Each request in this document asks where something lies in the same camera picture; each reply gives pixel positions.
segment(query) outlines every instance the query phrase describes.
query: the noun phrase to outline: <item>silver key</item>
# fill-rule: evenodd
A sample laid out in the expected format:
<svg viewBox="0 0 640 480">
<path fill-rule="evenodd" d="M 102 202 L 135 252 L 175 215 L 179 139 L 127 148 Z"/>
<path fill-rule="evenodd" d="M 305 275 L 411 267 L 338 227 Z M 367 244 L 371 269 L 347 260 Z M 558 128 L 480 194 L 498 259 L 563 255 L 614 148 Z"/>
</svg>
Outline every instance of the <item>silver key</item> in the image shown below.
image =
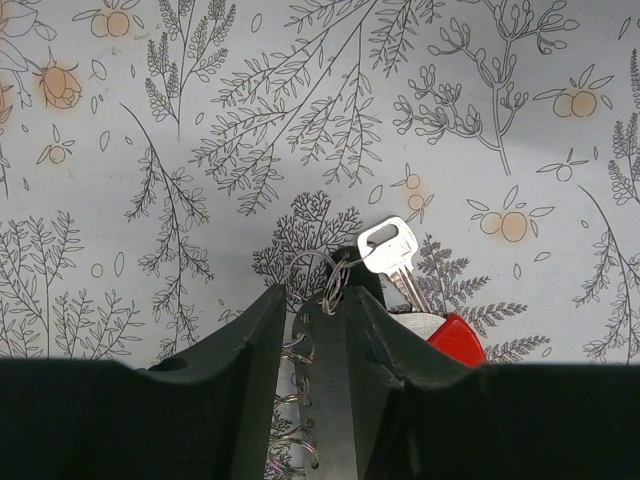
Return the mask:
<svg viewBox="0 0 640 480">
<path fill-rule="evenodd" d="M 387 226 L 394 226 L 398 234 L 371 247 L 371 235 Z M 428 312 L 427 300 L 422 295 L 418 282 L 413 276 L 411 259 L 418 251 L 418 240 L 400 217 L 390 217 L 384 222 L 358 236 L 358 250 L 366 267 L 373 273 L 384 273 L 407 298 L 414 312 Z"/>
</svg>

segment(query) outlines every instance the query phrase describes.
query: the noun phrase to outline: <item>spiral wire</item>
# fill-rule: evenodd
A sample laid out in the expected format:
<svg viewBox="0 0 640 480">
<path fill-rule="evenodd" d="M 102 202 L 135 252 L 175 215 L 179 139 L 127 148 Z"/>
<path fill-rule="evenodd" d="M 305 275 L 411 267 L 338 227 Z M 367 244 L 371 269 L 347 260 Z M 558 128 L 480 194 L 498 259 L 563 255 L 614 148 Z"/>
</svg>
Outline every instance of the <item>spiral wire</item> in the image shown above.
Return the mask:
<svg viewBox="0 0 640 480">
<path fill-rule="evenodd" d="M 371 244 L 370 246 L 372 246 L 373 249 L 371 250 L 371 252 L 369 252 L 369 255 L 371 255 L 371 253 L 373 252 L 373 250 L 375 250 L 375 247 L 376 247 L 375 244 Z M 316 250 L 307 250 L 307 251 L 301 252 L 297 254 L 295 257 L 293 257 L 293 259 L 291 260 L 291 262 L 287 267 L 287 273 L 285 278 L 288 280 L 289 285 L 293 284 L 292 279 L 296 273 L 293 267 L 301 258 L 305 256 L 321 257 L 332 268 L 331 275 L 329 275 L 329 279 L 327 280 L 327 285 L 324 291 L 322 292 L 322 298 L 320 299 L 319 304 L 322 307 L 322 311 L 326 315 L 334 315 L 335 310 L 338 306 L 338 303 L 340 303 L 340 300 L 342 299 L 342 293 L 340 292 L 340 290 L 349 282 L 349 270 L 355 267 L 356 265 L 362 263 L 364 261 L 364 258 L 359 258 L 357 260 L 349 262 L 348 261 L 349 254 L 345 254 L 342 257 L 342 259 L 336 263 L 333 260 L 333 258 L 331 258 L 329 255 L 327 255 L 324 252 L 319 252 Z M 296 290 L 290 292 L 289 295 L 292 298 L 296 299 L 297 301 L 304 302 L 305 300 L 307 300 L 302 296 L 300 292 Z M 306 313 L 302 314 L 302 321 L 304 323 L 308 323 L 310 321 Z M 304 356 L 304 355 L 295 353 L 293 351 L 293 347 L 305 341 L 310 343 L 311 350 L 309 355 Z M 280 358 L 281 360 L 288 360 L 294 364 L 296 362 L 301 362 L 301 363 L 310 365 L 313 363 L 314 352 L 315 352 L 315 345 L 313 343 L 313 338 L 311 338 L 311 335 L 309 333 L 301 332 L 298 334 L 298 336 L 294 340 L 292 340 L 291 342 L 284 343 L 282 345 L 282 353 L 280 355 Z M 302 403 L 303 405 L 310 406 L 311 405 L 311 400 L 309 399 L 309 392 L 311 390 L 310 380 L 307 377 L 304 377 L 302 379 L 296 378 L 295 381 L 293 381 L 294 375 L 292 375 L 292 383 L 296 387 L 297 392 L 290 395 L 285 395 L 285 396 L 279 396 L 276 394 L 275 403 L 277 405 L 295 405 L 295 404 Z M 298 434 L 305 435 L 306 437 L 308 437 L 308 439 L 307 440 L 300 439 L 296 436 Z M 296 476 L 304 476 L 305 475 L 304 467 L 288 466 L 288 465 L 285 465 L 283 462 L 280 462 L 276 458 L 276 456 L 273 453 L 273 450 L 274 450 L 274 447 L 280 446 L 280 445 L 301 446 L 313 456 L 313 459 L 311 461 L 311 468 L 318 468 L 318 465 L 319 465 L 318 449 L 315 445 L 315 441 L 312 435 L 306 429 L 302 428 L 302 425 L 298 425 L 294 429 L 282 435 L 271 436 L 268 455 L 267 455 L 267 462 L 271 465 L 271 467 L 274 470 L 282 473 L 283 475 L 286 475 L 289 478 L 296 477 Z"/>
</svg>

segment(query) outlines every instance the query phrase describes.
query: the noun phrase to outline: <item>red keychain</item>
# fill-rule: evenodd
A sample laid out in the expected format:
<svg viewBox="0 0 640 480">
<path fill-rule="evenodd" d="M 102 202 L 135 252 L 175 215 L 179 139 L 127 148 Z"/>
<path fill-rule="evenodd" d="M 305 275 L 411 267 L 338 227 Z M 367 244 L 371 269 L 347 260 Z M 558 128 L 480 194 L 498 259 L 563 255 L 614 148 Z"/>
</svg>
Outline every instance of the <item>red keychain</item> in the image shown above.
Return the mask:
<svg viewBox="0 0 640 480">
<path fill-rule="evenodd" d="M 482 344 L 473 329 L 455 313 L 447 318 L 431 313 L 392 314 L 398 322 L 427 342 L 469 367 L 487 362 Z"/>
</svg>

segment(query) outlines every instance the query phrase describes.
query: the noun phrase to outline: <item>metal tool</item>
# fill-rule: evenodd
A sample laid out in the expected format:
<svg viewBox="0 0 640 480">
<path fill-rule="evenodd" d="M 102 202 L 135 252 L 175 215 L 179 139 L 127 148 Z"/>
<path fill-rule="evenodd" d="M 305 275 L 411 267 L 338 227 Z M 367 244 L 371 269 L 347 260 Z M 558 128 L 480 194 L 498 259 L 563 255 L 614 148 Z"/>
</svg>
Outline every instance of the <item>metal tool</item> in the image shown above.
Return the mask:
<svg viewBox="0 0 640 480">
<path fill-rule="evenodd" d="M 396 236 L 372 247 L 370 237 L 387 226 L 397 229 Z M 456 314 L 446 318 L 429 313 L 428 302 L 413 276 L 411 259 L 418 241 L 407 223 L 391 217 L 358 236 L 358 249 L 365 266 L 373 273 L 384 273 L 411 304 L 412 313 L 391 314 L 399 323 L 426 340 L 442 353 L 470 367 L 486 362 L 482 344 L 473 329 Z"/>
<path fill-rule="evenodd" d="M 374 233 L 388 226 L 397 229 L 394 237 L 379 245 L 371 241 L 370 237 Z M 429 311 L 427 300 L 413 276 L 411 259 L 418 252 L 418 240 L 402 218 L 390 217 L 362 232 L 358 236 L 358 249 L 367 268 L 373 273 L 384 273 L 389 277 L 407 298 L 414 311 Z"/>
</svg>

